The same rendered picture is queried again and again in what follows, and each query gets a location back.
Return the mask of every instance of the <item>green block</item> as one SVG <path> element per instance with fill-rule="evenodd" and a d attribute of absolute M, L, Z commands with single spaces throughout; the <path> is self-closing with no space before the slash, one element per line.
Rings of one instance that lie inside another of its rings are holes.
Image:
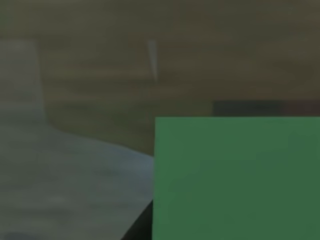
<path fill-rule="evenodd" d="M 160 117 L 153 240 L 319 240 L 320 118 Z"/>

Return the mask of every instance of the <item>green panel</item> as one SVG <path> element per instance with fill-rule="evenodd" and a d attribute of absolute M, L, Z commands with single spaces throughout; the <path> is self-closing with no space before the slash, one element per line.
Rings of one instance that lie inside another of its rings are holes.
<path fill-rule="evenodd" d="M 160 117 L 153 240 L 319 240 L 318 117 Z"/>

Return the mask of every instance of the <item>green box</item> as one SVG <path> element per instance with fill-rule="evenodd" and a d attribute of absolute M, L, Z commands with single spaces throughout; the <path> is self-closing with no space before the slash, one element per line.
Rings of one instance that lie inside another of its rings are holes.
<path fill-rule="evenodd" d="M 319 240 L 318 117 L 160 117 L 153 240 Z"/>

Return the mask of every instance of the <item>brown wooden surface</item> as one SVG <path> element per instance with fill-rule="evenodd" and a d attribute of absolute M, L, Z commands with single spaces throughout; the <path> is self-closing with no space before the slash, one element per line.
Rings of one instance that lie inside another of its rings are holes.
<path fill-rule="evenodd" d="M 67 132 L 152 155 L 156 116 L 209 116 L 212 100 L 319 98 L 314 0 L 12 0 L 3 9 L 2 37 L 38 41 L 49 120 Z"/>

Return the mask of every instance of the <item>green surface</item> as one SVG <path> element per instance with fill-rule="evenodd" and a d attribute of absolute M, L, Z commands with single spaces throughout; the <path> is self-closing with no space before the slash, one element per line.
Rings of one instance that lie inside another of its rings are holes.
<path fill-rule="evenodd" d="M 320 119 L 160 117 L 154 240 L 319 240 Z"/>

